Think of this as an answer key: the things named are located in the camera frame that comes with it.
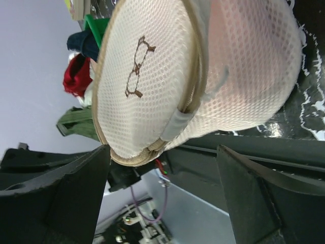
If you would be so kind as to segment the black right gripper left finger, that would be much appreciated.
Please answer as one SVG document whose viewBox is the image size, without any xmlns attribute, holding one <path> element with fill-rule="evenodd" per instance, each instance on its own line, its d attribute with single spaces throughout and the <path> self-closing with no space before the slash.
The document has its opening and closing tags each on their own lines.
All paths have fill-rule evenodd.
<svg viewBox="0 0 325 244">
<path fill-rule="evenodd" d="M 1 160 L 1 243 L 92 243 L 109 151 L 8 149 Z"/>
</svg>

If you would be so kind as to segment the pink bra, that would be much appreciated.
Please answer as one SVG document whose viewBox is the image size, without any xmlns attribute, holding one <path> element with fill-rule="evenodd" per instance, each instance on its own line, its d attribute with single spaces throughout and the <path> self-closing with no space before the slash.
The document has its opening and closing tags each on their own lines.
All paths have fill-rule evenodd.
<svg viewBox="0 0 325 244">
<path fill-rule="evenodd" d="M 290 91 L 283 1 L 213 1 L 208 88 L 229 76 L 207 104 L 218 117 L 267 120 Z"/>
</svg>

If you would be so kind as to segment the white mesh laundry bag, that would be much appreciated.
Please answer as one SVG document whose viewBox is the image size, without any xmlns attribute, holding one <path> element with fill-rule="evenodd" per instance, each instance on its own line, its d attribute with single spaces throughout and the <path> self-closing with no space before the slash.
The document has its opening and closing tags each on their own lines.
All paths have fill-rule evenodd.
<svg viewBox="0 0 325 244">
<path fill-rule="evenodd" d="M 212 2 L 117 2 L 102 40 L 92 91 L 95 129 L 116 163 L 141 166 L 191 138 L 251 129 L 271 118 L 244 121 L 209 112 L 207 104 L 229 76 L 225 70 L 212 88 L 207 87 Z M 302 62 L 300 31 L 292 6 L 283 2 L 290 91 L 282 106 Z"/>
</svg>

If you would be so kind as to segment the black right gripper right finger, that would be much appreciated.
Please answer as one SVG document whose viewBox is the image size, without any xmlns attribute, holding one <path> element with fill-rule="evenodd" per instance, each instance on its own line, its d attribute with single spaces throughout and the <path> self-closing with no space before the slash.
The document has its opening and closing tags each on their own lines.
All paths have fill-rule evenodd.
<svg viewBox="0 0 325 244">
<path fill-rule="evenodd" d="M 236 243 L 324 243 L 324 185 L 218 159 Z"/>
</svg>

